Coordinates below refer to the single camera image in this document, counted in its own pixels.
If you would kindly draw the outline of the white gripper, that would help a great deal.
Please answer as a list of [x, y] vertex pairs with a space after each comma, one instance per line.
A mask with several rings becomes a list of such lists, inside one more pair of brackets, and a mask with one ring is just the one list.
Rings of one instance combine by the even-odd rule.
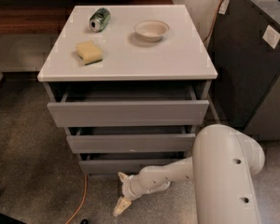
[[119, 197], [117, 204], [113, 210], [113, 216], [118, 217], [127, 208], [130, 207], [132, 201], [142, 197], [147, 193], [147, 189], [144, 188], [138, 175], [126, 175], [123, 172], [118, 172], [119, 180], [122, 182], [122, 194], [123, 197]]

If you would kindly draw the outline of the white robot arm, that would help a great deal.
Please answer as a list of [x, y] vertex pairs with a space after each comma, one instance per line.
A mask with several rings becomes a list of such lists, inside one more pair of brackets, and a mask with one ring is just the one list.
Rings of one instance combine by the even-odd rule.
[[122, 196], [113, 215], [145, 194], [189, 180], [194, 183], [199, 224], [261, 224], [252, 176], [264, 162], [264, 151], [253, 138], [226, 125], [209, 125], [197, 134], [191, 157], [147, 166], [137, 175], [119, 173]]

